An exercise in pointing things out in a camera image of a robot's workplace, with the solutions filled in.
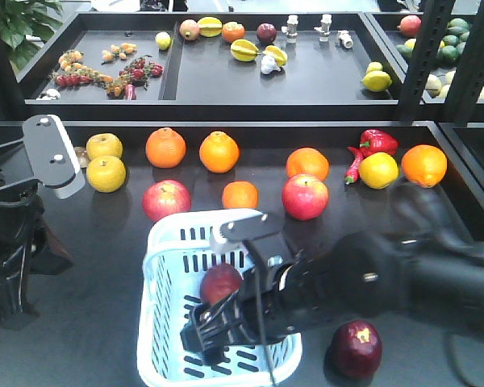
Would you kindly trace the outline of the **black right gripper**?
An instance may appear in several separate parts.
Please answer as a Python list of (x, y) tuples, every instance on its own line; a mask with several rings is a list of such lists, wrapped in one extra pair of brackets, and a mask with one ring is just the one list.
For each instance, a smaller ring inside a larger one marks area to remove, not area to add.
[(255, 268), (244, 273), (240, 290), (219, 302), (200, 304), (181, 329), (183, 348), (205, 365), (223, 362), (224, 348), (277, 343), (335, 319), (335, 280), (331, 253), (293, 252), (274, 244), (268, 252), (246, 247)]

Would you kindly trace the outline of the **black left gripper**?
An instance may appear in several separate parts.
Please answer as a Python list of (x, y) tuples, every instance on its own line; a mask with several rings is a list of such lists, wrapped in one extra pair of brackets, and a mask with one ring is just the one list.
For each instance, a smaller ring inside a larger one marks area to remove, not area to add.
[(0, 144), (0, 327), (4, 329), (20, 330), (39, 317), (27, 300), (29, 272), (59, 275), (73, 266), (71, 255), (48, 226), (37, 228), (31, 241), (36, 218), (43, 212), (23, 141)]

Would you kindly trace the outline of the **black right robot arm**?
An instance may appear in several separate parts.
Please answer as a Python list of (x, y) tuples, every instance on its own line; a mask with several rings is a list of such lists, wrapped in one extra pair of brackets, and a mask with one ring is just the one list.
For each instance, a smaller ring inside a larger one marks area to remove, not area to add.
[(216, 227), (212, 249), (243, 247), (254, 266), (233, 294), (193, 308), (181, 330), (185, 350), (213, 365), (227, 346), (277, 343), (348, 314), (386, 311), (484, 337), (484, 242), (462, 239), (431, 190), (403, 183), (394, 194), (412, 232), (359, 231), (312, 258), (294, 248), (276, 214)]

